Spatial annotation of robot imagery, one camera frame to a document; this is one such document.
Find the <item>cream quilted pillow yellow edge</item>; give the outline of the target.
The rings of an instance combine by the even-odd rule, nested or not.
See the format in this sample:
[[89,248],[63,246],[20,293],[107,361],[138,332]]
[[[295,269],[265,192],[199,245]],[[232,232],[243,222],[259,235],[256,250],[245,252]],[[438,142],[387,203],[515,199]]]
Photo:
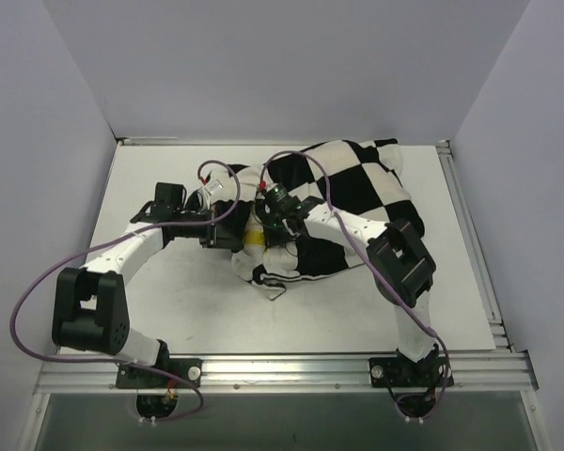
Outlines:
[[243,244],[248,246],[265,247],[265,234],[262,229],[246,229],[243,234]]

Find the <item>black white checkered pillowcase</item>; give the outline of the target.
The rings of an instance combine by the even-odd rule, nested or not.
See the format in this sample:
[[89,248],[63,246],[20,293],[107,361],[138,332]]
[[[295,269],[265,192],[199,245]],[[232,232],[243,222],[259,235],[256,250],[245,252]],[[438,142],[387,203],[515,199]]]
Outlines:
[[[423,235],[424,222],[400,181],[402,167],[400,144],[394,138],[361,143],[338,140],[280,156],[269,164],[215,168],[207,176],[207,182],[219,179],[238,185],[236,202],[228,193],[217,195],[213,202],[217,209],[230,213],[223,220],[224,225],[242,241],[246,229],[262,229],[254,205],[262,181],[279,183],[300,200],[314,196],[330,201],[336,209],[367,219],[405,218]],[[243,245],[231,257],[236,275],[271,301],[285,292],[288,283],[324,279],[361,263],[354,250],[306,237],[298,237],[284,246]]]

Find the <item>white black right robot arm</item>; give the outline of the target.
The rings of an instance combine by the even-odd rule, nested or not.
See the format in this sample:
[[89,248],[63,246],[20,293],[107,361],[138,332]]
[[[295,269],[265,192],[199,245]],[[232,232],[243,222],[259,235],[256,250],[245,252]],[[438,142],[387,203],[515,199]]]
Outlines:
[[394,305],[400,377],[419,384],[431,374],[429,357],[438,351],[429,310],[436,263],[411,221],[367,219],[313,196],[304,201],[260,199],[257,216],[290,237],[325,240],[354,250],[372,271],[381,295]]

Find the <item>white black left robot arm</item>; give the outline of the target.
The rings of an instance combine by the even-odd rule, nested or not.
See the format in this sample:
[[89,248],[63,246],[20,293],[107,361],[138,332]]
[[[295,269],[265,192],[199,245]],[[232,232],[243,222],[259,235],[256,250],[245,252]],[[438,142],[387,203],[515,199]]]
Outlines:
[[241,240],[225,228],[224,211],[213,202],[224,193],[236,202],[238,192],[234,182],[214,179],[203,184],[193,203],[183,185],[157,183],[153,199],[130,219],[115,245],[83,267],[65,268],[57,276],[53,342],[136,364],[138,376],[150,386],[166,383],[171,375],[168,347],[132,328],[126,285],[177,238],[196,239],[205,248],[240,250]]

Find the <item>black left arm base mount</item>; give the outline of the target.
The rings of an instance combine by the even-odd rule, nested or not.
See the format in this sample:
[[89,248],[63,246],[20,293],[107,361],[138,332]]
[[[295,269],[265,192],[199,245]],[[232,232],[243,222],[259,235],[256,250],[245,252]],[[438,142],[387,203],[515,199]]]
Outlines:
[[121,365],[117,371],[117,389],[157,389],[182,386],[180,380],[198,387],[203,360],[196,357],[170,357],[157,366]]

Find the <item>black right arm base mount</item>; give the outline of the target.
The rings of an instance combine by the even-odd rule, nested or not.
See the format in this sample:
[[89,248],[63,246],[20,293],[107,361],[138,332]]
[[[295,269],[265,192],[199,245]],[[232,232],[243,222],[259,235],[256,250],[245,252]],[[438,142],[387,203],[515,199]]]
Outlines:
[[398,355],[368,359],[370,384],[376,388],[437,388],[442,385],[446,356],[414,363]]

